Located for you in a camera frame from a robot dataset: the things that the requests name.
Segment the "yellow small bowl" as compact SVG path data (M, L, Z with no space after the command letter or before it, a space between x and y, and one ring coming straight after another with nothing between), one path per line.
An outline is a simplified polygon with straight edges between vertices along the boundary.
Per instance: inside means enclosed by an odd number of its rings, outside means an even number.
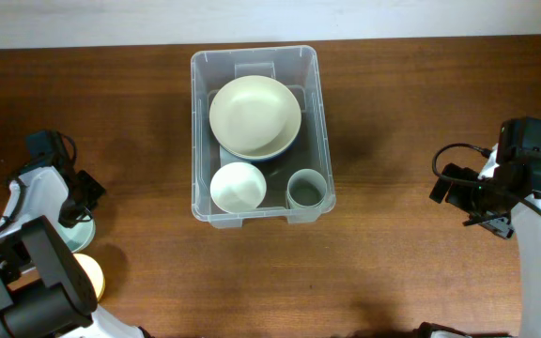
M73 256L85 271L89 281L91 282L95 290L97 300L101 300L105 290L105 277L100 264L94 258L83 253L75 253Z

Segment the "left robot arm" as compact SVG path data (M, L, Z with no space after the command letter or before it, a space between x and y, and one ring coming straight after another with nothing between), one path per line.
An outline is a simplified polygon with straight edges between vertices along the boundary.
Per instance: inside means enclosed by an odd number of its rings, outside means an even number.
M0 219L0 337L146 337L99 306L55 229L69 189L52 166L14 177Z

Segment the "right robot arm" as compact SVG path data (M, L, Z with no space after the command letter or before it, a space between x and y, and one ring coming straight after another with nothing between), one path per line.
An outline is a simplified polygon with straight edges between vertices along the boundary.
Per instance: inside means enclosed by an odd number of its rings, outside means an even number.
M519 335L541 337L541 160L498 164L480 173L447 164L432 166L438 182L430 198L468 214L466 226L516 237L520 259L522 315Z

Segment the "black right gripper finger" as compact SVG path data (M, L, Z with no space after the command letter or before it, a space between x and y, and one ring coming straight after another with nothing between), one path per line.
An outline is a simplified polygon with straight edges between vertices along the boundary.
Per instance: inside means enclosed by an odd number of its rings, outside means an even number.
M475 182L479 174L471 168L461 168L456 164L447 164L441 172L443 175ZM471 207L471 195L473 188L461 186L439 178L434 185L429 198L440 204L445 201L455 207Z
M463 225L480 225L499 238L511 238L515 233L511 223L511 215L509 213L470 216Z

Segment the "white small bowl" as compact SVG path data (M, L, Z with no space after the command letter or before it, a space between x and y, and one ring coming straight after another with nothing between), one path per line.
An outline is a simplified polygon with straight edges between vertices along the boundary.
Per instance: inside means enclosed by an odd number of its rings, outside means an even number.
M221 167L210 182L212 201L227 213L256 209L266 192L266 179L259 169L247 162L232 162Z

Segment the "green small bowl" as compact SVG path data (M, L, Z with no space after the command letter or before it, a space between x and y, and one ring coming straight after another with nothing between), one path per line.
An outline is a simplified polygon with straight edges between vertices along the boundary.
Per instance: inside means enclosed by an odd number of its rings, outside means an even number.
M77 223L72 228L64 227L61 224L57 224L54 228L72 253L79 253L85 249L96 234L96 225L93 220Z

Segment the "blue large bowl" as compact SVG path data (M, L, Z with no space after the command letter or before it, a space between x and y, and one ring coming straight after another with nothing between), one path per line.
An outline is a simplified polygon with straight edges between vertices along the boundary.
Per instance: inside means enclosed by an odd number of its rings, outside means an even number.
M257 158L247 158L247 157L244 157L244 156L237 156L237 155L235 155L235 156L236 156L236 158L238 158L240 160L249 161L249 162L273 161L273 160L285 155L287 152L289 152L294 147L294 145L296 145L299 142L299 139L300 139L300 136L297 136L285 149L281 150L280 152L278 152L278 153L276 153L274 155L257 157Z

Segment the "beige large bowl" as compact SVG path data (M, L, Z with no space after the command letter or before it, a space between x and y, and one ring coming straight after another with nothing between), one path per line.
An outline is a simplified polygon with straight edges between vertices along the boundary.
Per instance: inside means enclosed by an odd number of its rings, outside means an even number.
M257 158L285 149L300 133L301 108L287 86L261 75L224 85L209 107L219 144L237 156Z

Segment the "grey plastic cup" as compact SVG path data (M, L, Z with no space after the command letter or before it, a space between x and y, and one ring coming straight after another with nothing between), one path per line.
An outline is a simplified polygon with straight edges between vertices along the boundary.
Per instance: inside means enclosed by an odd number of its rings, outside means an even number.
M318 207L325 200L327 192L327 181L320 172L308 168L301 169L287 182L287 205L292 209Z

